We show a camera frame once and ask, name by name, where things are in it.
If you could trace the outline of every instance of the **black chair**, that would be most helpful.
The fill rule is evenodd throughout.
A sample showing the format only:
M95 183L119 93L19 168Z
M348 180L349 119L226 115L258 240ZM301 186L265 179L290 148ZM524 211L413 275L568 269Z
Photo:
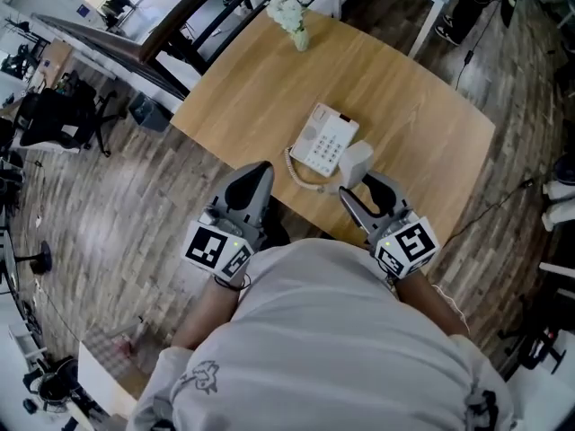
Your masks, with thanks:
M23 129L20 145L22 147L40 142L56 142L64 148L89 149L90 139L95 134L101 152L110 156L104 148L102 125L119 115L104 117L104 112L110 99L117 97L115 91L110 92L105 99L94 103L96 91L88 84L80 82L72 96L65 96L44 89L41 93L28 94L16 114L14 125ZM77 127L73 136L63 131L64 126Z

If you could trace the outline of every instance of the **wooden table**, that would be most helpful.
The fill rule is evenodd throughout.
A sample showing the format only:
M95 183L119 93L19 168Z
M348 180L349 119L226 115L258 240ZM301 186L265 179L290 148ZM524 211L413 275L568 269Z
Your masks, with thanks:
M472 192L494 126L381 41L318 13L308 12L305 23L311 43L299 53L276 23L259 15L209 68L172 123L233 168L269 160L275 197L334 238L360 245L365 234L339 198L299 188L284 163L284 148L323 102L359 123L356 140L374 147L374 169L402 184L444 243ZM354 191L370 200L363 185Z

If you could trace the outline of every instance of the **person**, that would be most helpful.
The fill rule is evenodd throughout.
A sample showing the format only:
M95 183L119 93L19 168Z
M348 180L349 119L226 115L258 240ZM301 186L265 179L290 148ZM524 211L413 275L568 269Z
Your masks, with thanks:
M435 28L436 34L444 40L459 46L471 31L483 8L493 0L459 0L452 15L443 16L443 24Z
M241 300L241 282L206 283L127 430L513 426L506 384L419 271L396 298L367 251L306 239L246 276Z

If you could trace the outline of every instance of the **railing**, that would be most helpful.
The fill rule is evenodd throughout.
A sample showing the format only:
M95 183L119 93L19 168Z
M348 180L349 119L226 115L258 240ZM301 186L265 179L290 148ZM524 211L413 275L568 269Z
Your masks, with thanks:
M265 3L269 0L263 0L256 8L253 8L250 14L222 41L216 51L205 59L200 55L199 48L226 17L246 0L233 0L194 41L186 39L180 32L181 27L207 1L181 0L141 45L107 31L100 31L74 22L46 15L35 14L34 16L48 26L82 41L89 48L118 62L128 71L143 76L146 80L183 100L190 90L156 59L160 52L164 51L190 64L200 75L203 75L235 37L263 10Z

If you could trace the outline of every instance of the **wooden floor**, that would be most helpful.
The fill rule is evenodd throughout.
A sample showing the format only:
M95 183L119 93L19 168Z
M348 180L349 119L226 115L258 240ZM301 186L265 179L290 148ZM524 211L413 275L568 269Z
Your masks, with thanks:
M406 53L429 8L426 0L349 0L344 19ZM419 61L455 86L465 53L492 8L460 48L433 35ZM535 0L522 0L508 30L498 15L493 19L462 74L460 93L497 130L456 230L522 180L546 173L560 154L564 111L552 79L564 59L547 55L550 49L559 49L554 23ZM76 338L91 323L111 329L137 314L151 321L160 339L169 338L206 279L180 261L180 247L185 226L229 168L174 128L158 135L128 119L104 135L110 159L96 148L79 155L26 154L29 181L13 240L21 255L44 239L53 250L54 270L39 279L41 291L34 290L28 268L20 271L56 356L76 353ZM37 159L44 170L33 164ZM456 299L473 340L498 367L501 344L495 334L501 322L508 326L517 318L517 297L533 287L548 240L539 220L540 184L518 191L451 241L430 273ZM285 214L293 239L320 234Z

